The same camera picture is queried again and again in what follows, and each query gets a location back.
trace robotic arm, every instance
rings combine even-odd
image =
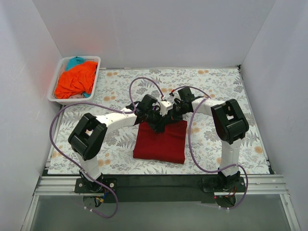
[[[182,120],[182,115],[194,112],[197,106],[204,100],[203,97],[195,97],[189,87],[184,87],[174,96],[173,103],[160,101],[151,95],[145,95],[141,102],[135,102],[136,111],[131,114],[133,105],[128,105],[120,113],[93,116],[90,113],[83,115],[71,135],[69,143],[77,152],[81,166],[95,180],[102,180],[103,175],[99,170],[97,154],[101,149],[105,135],[119,128],[134,126],[141,122],[147,122],[156,132],[164,132],[165,125]],[[231,164],[238,164],[241,139],[249,129],[249,125],[236,100],[216,101],[208,99],[204,101],[197,113],[212,116],[218,136],[222,142],[222,155],[219,168]],[[83,172],[80,172],[85,185],[97,192],[100,186],[92,182]],[[240,178],[239,168],[230,167],[218,173],[221,188],[228,188]]]

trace table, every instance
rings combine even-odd
[[[136,77],[153,79],[168,93],[183,85],[198,87],[216,100],[236,99],[249,123],[249,131],[243,139],[239,162],[248,174],[269,174],[267,155],[254,120],[243,82],[238,69],[118,69],[100,70],[95,89],[94,103],[114,109],[122,109],[130,104],[128,87]],[[160,97],[155,85],[147,80],[137,80],[132,88],[135,101],[143,95]],[[67,142],[69,134],[83,114],[104,115],[107,110],[88,105],[76,105],[68,108],[60,117],[56,129],[56,144],[68,156],[78,161],[76,154]],[[191,113],[184,116],[190,121]],[[173,164],[156,160],[133,158],[138,126],[119,129],[105,137],[98,154],[99,166],[103,174],[204,174],[193,163],[186,138],[185,163]],[[221,161],[221,142],[216,134],[213,119],[197,114],[192,127],[192,148],[198,163],[208,170],[216,170]],[[51,150],[48,174],[78,174],[78,167]]]

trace gray floor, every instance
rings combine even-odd
[[[198,204],[120,203],[115,217],[103,219],[80,207],[81,196],[40,196],[31,230],[290,230],[279,195],[247,195],[243,204],[229,213]],[[114,207],[104,204],[100,210],[110,213]]]

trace pile of clothes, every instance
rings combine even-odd
[[[88,98],[93,89],[97,62],[74,57],[68,61],[54,91],[57,99]]]

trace dark red fabric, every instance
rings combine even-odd
[[[165,132],[154,132],[147,123],[139,125],[134,158],[184,164],[187,121],[168,124]]]

